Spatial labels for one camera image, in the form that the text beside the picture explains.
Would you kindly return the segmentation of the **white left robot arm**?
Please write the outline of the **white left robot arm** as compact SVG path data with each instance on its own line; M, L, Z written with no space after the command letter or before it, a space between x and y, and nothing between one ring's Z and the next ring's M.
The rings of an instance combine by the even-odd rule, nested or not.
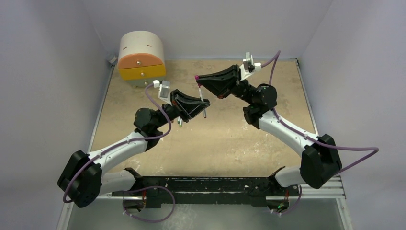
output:
M185 95L179 90L169 93L169 102L157 107L139 108L135 113L134 126L127 137L107 147L85 153L78 150L70 156L60 175L57 185L64 192L63 202L76 204L82 208L93 202L102 188L103 176L124 160L144 153L157 145L158 141L171 131L159 130L164 125L181 118L188 122L210 106L208 99Z

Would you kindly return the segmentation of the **magenta pen cap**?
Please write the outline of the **magenta pen cap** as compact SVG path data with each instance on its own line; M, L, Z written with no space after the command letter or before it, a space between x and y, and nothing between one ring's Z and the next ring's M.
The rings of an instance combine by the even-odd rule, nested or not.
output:
M201 84L198 82L199 78L200 78L199 75L195 75L196 83L197 83L197 85L198 85L198 87L199 87L199 89L200 89L200 88L201 88Z

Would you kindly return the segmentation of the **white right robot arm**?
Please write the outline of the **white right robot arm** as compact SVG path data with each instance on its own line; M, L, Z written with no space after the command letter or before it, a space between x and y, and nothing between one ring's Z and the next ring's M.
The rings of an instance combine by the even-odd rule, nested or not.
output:
M320 137L301 129L278 115L275 87L265 83L254 87L248 82L248 77L261 69L260 63L248 67L232 65L213 74L196 75L195 79L219 99L233 95L247 102L248 106L243 107L245 121L273 135L299 155L299 166L281 167L271 175L269 189L273 194L280 195L291 185L307 184L319 189L342 169L335 141L327 134Z

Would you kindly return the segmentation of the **white pen red end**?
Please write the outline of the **white pen red end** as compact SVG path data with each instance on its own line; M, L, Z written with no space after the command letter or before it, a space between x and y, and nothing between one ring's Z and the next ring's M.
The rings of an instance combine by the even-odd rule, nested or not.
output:
M203 97L202 89L200 86L199 86L198 90L199 90L199 97L200 97L201 101L204 102L204 97ZM203 117L204 117L204 119L207 118L207 112L206 112L205 108L203 109Z

